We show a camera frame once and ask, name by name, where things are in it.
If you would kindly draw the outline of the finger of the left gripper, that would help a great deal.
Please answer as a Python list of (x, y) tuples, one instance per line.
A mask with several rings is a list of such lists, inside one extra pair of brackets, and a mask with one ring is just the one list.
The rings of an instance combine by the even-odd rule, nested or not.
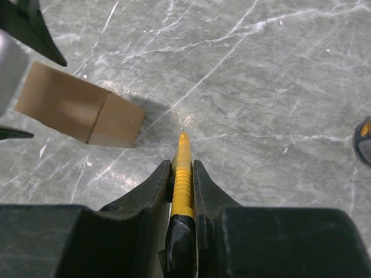
[(27, 131), (15, 129), (7, 126), (0, 126), (0, 140), (7, 139), (24, 139), (24, 138), (33, 138), (34, 135)]
[(56, 64), (67, 66), (46, 26), (39, 0), (1, 1), (1, 29)]

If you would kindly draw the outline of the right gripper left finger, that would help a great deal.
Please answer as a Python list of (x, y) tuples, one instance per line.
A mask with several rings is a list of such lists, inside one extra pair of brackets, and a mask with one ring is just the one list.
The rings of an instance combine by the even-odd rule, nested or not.
[(161, 277), (170, 163), (100, 210), (1, 206), (2, 277)]

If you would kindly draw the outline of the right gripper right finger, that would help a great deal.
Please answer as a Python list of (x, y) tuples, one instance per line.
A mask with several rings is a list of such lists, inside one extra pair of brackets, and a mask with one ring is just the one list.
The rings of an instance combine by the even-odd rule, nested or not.
[(369, 277), (370, 258), (342, 210), (245, 207), (193, 166), (199, 277)]

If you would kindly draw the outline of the yellow utility knife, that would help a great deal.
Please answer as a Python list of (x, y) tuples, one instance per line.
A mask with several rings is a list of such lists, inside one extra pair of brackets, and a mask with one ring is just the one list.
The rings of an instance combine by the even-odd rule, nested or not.
[(189, 136), (184, 131), (180, 133), (171, 169), (174, 178), (172, 208), (165, 238), (165, 249), (159, 252), (159, 259), (164, 277), (195, 277), (197, 243), (191, 145)]

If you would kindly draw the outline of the brown cardboard express box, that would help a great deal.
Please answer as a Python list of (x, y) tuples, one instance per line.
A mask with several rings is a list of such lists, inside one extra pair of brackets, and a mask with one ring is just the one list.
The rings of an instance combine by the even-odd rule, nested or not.
[(85, 80), (34, 62), (15, 111), (82, 143), (133, 148), (145, 111)]

